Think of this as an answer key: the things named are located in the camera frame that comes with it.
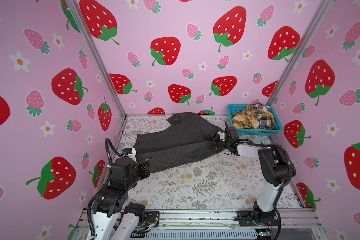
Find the dark grey pinstripe shirt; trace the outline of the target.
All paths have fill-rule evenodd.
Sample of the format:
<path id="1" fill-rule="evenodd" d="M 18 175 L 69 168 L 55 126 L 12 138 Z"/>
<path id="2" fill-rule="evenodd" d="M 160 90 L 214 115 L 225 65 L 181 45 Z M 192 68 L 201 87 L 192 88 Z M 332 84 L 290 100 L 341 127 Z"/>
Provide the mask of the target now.
<path id="1" fill-rule="evenodd" d="M 167 122 L 171 126 L 164 131 L 137 136 L 136 159 L 148 161 L 150 173 L 199 162 L 219 152 L 211 137 L 222 129 L 198 114 L 174 114 Z"/>

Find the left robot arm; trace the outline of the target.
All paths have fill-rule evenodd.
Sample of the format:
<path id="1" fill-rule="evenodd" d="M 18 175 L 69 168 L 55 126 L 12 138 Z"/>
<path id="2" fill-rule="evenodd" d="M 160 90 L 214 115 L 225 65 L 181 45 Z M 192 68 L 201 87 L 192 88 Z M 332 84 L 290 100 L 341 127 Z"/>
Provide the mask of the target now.
<path id="1" fill-rule="evenodd" d="M 127 240 L 135 228 L 144 223 L 144 205 L 130 203 L 125 210 L 123 205 L 129 190 L 150 176 L 149 165 L 149 161 L 137 163 L 129 157 L 121 157 L 109 166 L 108 183 L 88 204 L 88 240 Z"/>

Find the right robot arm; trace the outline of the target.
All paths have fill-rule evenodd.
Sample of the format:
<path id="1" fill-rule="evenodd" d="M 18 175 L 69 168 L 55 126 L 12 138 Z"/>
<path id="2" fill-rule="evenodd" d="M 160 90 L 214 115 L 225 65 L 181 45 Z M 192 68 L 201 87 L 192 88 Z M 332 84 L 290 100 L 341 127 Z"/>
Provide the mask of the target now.
<path id="1" fill-rule="evenodd" d="M 238 214 L 235 220 L 244 224 L 263 226 L 272 219 L 276 219 L 280 224 L 277 204 L 284 188 L 296 175 L 296 170 L 286 150 L 281 145 L 256 144 L 251 140 L 235 139 L 221 132 L 213 134 L 210 140 L 219 152 L 227 149 L 236 156 L 253 153 L 260 161 L 265 179 L 260 197 L 255 201 L 251 214 L 248 216 Z"/>

